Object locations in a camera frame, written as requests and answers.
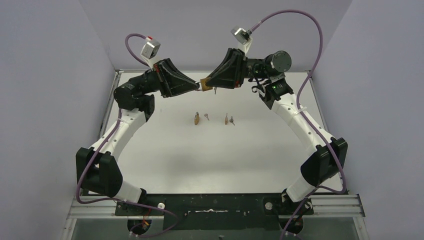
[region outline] white tabletop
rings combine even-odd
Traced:
[[[209,74],[184,73],[195,81]],[[124,72],[119,84],[140,74]],[[297,93],[306,76],[287,73],[286,80]],[[308,156],[287,124],[251,92],[252,84],[246,79],[241,88],[219,88],[216,95],[213,90],[171,98],[155,93],[152,117],[118,159],[123,178],[150,194],[278,193],[287,188]],[[300,101],[322,125],[310,84]],[[235,126],[224,124],[226,113],[228,119],[233,116]],[[117,115],[114,102],[108,128]],[[338,174],[323,185],[342,189]]]

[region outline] black bracket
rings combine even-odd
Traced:
[[[348,143],[342,137],[337,140],[332,137],[330,145],[338,157],[341,167],[343,167],[348,151]],[[316,152],[302,164],[300,172],[310,185],[316,187],[337,174],[339,168],[328,147],[318,145],[316,146]]]
[[[76,153],[76,181],[80,180],[84,169],[94,154],[94,148],[81,147]],[[110,152],[98,153],[93,164],[88,169],[81,188],[101,195],[114,197],[121,188],[123,182],[121,171],[117,161]]]
[[[158,61],[153,68],[140,76],[130,78],[113,91],[113,97],[119,108],[126,110],[144,108],[146,103],[151,104],[150,98],[153,96],[146,95],[149,93],[160,91],[162,97],[168,98],[200,87],[199,83],[180,72],[169,58]]]
[[[279,101],[284,94],[293,94],[293,89],[287,84],[285,78],[275,82],[267,80],[252,87],[253,92],[255,92],[255,89],[264,93],[264,95],[260,94],[259,97],[269,109],[272,109],[274,101]]]
[[[228,48],[224,60],[208,76],[206,86],[225,89],[239,88],[244,79],[264,79],[276,77],[287,71],[292,65],[290,55],[278,51],[264,59],[247,58],[237,48]]]

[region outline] white cable tie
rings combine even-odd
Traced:
[[[299,110],[295,111],[295,112],[293,113],[293,115],[294,115],[294,116],[295,116],[295,115],[298,115],[298,114],[300,114],[301,112],[305,111],[306,109],[307,109],[307,107],[306,107],[306,106],[304,106],[304,107],[302,107],[301,109],[299,109]]]
[[[257,88],[258,89],[258,93],[259,93],[259,95],[261,95],[262,97],[265,97],[265,92],[264,92],[264,90],[263,90],[263,87],[262,87],[262,89],[259,89],[259,88]]]

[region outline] cable clip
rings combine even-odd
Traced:
[[[300,114],[301,112],[305,111],[307,109],[306,106],[302,107],[301,109],[298,109],[293,113],[293,116]]]

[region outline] screw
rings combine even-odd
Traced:
[[[272,204],[272,203],[270,203],[270,202],[267,202],[267,203],[265,203],[265,208],[266,208],[267,210],[272,210],[272,209],[273,209],[273,204]]]

